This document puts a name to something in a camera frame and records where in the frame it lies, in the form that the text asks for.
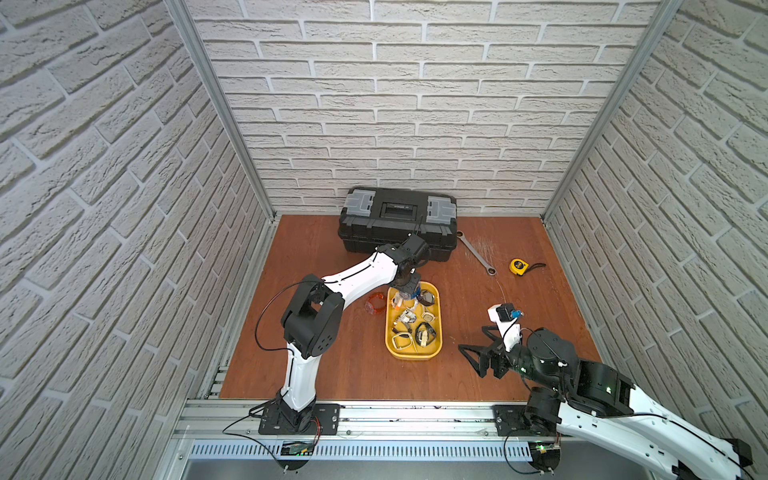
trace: yellow tray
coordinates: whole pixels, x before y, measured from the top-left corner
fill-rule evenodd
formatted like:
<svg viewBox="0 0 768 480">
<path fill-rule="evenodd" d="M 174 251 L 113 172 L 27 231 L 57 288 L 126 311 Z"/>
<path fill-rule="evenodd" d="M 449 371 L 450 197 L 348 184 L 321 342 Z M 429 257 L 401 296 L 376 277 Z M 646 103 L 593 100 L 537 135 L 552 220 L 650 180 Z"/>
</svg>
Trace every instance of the yellow tray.
<svg viewBox="0 0 768 480">
<path fill-rule="evenodd" d="M 424 348 L 413 345 L 402 350 L 395 350 L 392 347 L 392 337 L 394 337 L 395 335 L 392 332 L 392 327 L 395 326 L 393 325 L 393 323 L 395 322 L 395 319 L 397 319 L 397 317 L 400 316 L 400 314 L 405 310 L 405 308 L 401 308 L 400 310 L 395 310 L 392 307 L 392 298 L 394 298 L 395 293 L 397 293 L 397 290 L 390 288 L 389 292 L 387 292 L 386 329 L 384 333 L 384 341 L 386 343 L 386 348 L 396 358 L 403 359 L 403 360 L 429 360 L 433 356 L 440 353 L 440 349 L 442 348 L 442 328 L 440 326 L 440 321 L 442 320 L 440 317 L 440 294 L 438 293 L 437 288 L 435 288 L 435 286 L 429 282 L 421 282 L 421 288 L 422 290 L 426 290 L 435 296 L 435 305 L 428 306 L 428 307 L 424 307 L 423 305 L 418 306 L 415 309 L 417 318 L 416 318 L 416 321 L 411 324 L 411 329 L 415 332 L 416 327 L 421 322 L 424 321 L 422 319 L 422 312 L 424 311 L 423 309 L 426 308 L 426 311 L 430 312 L 432 315 L 435 316 L 435 319 L 431 323 L 428 322 L 435 329 L 435 340 Z M 403 305 L 408 307 L 413 307 L 415 302 L 416 302 L 416 299 L 413 299 L 407 302 L 403 302 Z M 395 327 L 397 328 L 397 330 L 405 329 L 403 324 L 400 322 L 397 322 L 397 325 Z M 397 339 L 396 341 L 399 344 L 407 343 L 407 340 L 405 338 Z"/>
</svg>

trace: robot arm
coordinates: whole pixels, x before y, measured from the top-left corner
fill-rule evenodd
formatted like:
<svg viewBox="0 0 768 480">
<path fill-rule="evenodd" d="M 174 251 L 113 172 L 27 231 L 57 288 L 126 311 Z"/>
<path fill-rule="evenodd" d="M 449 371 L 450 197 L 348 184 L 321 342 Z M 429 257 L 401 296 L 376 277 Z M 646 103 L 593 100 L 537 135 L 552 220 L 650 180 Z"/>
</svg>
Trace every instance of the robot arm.
<svg viewBox="0 0 768 480">
<path fill-rule="evenodd" d="M 277 400 L 294 432 L 303 431 L 313 417 L 320 357 L 336 341 L 343 310 L 386 284 L 408 298 L 414 296 L 421 278 L 415 269 L 426 263 L 428 254 L 426 242 L 410 235 L 399 246 L 378 247 L 368 259 L 341 273 L 304 277 L 280 320 L 290 353 Z"/>
<path fill-rule="evenodd" d="M 546 329 L 531 332 L 526 345 L 513 305 L 488 310 L 495 327 L 487 347 L 459 350 L 483 377 L 488 368 L 503 377 L 510 369 L 542 386 L 531 389 L 523 423 L 534 433 L 555 431 L 595 443 L 648 468 L 660 478 L 684 480 L 742 477 L 752 465 L 750 446 L 719 439 L 654 401 L 629 378 L 599 362 L 578 358 L 573 344 Z M 469 353 L 478 355 L 475 361 Z"/>
</svg>

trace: toolbox handle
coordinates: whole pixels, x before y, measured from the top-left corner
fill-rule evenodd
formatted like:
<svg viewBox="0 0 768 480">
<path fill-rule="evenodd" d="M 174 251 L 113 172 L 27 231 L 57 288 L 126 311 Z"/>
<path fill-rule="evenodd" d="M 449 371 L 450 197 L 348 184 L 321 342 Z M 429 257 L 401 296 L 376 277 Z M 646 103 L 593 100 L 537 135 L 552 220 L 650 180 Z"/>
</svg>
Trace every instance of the toolbox handle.
<svg viewBox="0 0 768 480">
<path fill-rule="evenodd" d="M 382 202 L 381 218 L 396 218 L 404 220 L 416 219 L 416 205 Z"/>
</svg>

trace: aluminum frame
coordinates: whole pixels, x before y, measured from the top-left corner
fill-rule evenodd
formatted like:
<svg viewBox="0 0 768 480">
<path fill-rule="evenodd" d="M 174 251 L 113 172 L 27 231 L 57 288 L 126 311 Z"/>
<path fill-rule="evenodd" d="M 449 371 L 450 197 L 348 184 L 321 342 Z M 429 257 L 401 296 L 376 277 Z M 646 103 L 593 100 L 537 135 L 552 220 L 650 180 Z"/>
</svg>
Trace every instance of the aluminum frame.
<svg viewBox="0 0 768 480">
<path fill-rule="evenodd" d="M 661 40 L 661 36 L 669 27 L 672 18 L 682 5 L 683 0 L 661 0 L 654 17 L 650 20 L 648 28 L 645 29 L 643 37 L 637 43 L 637 47 L 632 51 L 632 55 L 627 59 L 627 64 L 616 79 L 616 83 L 608 92 L 608 97 L 600 108 L 598 115 L 592 121 L 587 130 L 587 134 L 581 140 L 578 148 L 574 152 L 573 160 L 568 165 L 568 169 L 560 179 L 560 183 L 554 189 L 554 194 L 549 200 L 541 219 L 545 224 L 549 223 L 560 202 L 562 202 L 565 193 L 573 183 L 576 174 L 581 170 L 581 165 L 587 160 L 595 144 L 600 139 L 608 123 L 614 117 L 614 114 L 621 106 L 624 98 L 627 97 L 629 90 L 640 75 L 640 71 L 645 66 L 645 62 Z"/>
<path fill-rule="evenodd" d="M 232 108 L 227 101 L 227 96 L 224 94 L 224 89 L 221 87 L 219 78 L 214 70 L 214 64 L 208 56 L 208 51 L 205 48 L 200 32 L 197 31 L 187 3 L 184 0 L 165 0 L 165 3 L 174 21 L 174 25 L 176 25 L 179 31 L 179 36 L 181 36 L 181 39 L 187 46 L 192 63 L 197 67 L 200 80 L 203 82 L 205 89 L 208 90 L 210 103 L 216 109 L 224 131 L 227 132 L 227 136 L 230 138 L 230 142 L 232 142 L 232 148 L 235 150 L 237 160 L 243 166 L 248 183 L 253 187 L 253 191 L 256 193 L 256 198 L 262 210 L 264 210 L 266 218 L 272 223 L 275 221 L 276 212 L 270 202 L 270 196 L 266 194 L 261 178 L 253 165 L 250 150 L 248 150 L 243 133 L 237 125 Z"/>
</svg>

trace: black mounting plate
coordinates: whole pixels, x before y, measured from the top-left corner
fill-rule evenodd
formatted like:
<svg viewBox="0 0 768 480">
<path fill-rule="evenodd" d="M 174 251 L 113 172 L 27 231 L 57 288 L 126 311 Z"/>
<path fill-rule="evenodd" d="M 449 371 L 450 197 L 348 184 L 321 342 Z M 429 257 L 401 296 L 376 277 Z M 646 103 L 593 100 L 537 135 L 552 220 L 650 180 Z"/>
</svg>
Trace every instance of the black mounting plate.
<svg viewBox="0 0 768 480">
<path fill-rule="evenodd" d="M 542 436 L 529 430 L 523 422 L 525 405 L 494 405 L 492 409 L 498 436 Z M 555 432 L 547 432 L 545 436 L 554 434 Z"/>
<path fill-rule="evenodd" d="M 339 429 L 338 403 L 316 403 L 312 416 L 320 421 L 320 435 L 335 435 Z M 315 435 L 317 425 L 310 422 L 301 432 L 293 432 L 288 420 L 280 414 L 280 407 L 269 404 L 264 407 L 259 424 L 259 435 Z"/>
</svg>

